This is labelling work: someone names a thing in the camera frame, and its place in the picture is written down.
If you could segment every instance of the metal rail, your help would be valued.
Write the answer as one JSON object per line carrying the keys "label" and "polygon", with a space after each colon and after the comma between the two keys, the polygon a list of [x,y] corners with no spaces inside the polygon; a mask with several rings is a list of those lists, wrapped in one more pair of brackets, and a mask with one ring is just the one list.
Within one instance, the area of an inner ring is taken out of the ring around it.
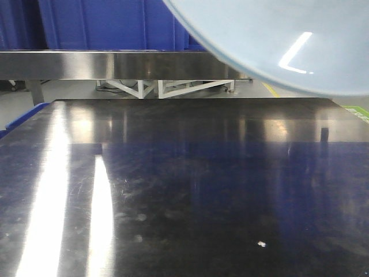
{"label": "metal rail", "polygon": [[208,52],[0,51],[0,80],[246,78]]}

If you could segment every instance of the gray floor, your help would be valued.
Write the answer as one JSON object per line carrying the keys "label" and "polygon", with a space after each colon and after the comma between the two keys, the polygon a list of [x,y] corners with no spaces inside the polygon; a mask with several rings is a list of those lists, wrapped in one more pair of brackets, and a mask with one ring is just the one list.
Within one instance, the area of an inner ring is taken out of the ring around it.
{"label": "gray floor", "polygon": [[[95,90],[95,81],[50,81],[43,84],[44,98],[46,102],[55,99],[78,99],[78,98],[134,98],[128,93],[112,93]],[[273,87],[280,97],[317,97],[308,93],[288,91]],[[209,88],[203,91],[189,93],[177,98],[271,98],[275,97],[260,81],[238,80],[235,92],[228,93],[224,88]],[[369,96],[365,97],[339,97],[333,98],[339,105],[360,106],[369,110]],[[0,92],[0,129],[33,107],[31,94],[24,91]]]}

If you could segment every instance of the blue panel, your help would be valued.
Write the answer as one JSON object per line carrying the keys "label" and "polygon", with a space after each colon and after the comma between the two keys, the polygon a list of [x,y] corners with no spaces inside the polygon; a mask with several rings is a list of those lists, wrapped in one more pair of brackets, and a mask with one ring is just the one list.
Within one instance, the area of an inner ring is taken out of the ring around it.
{"label": "blue panel", "polygon": [[161,0],[39,0],[47,43],[67,50],[184,50],[188,33]]}
{"label": "blue panel", "polygon": [[205,47],[199,44],[192,36],[189,37],[189,45],[187,48],[189,50],[205,50]]}
{"label": "blue panel", "polygon": [[0,1],[0,49],[46,47],[37,0]]}

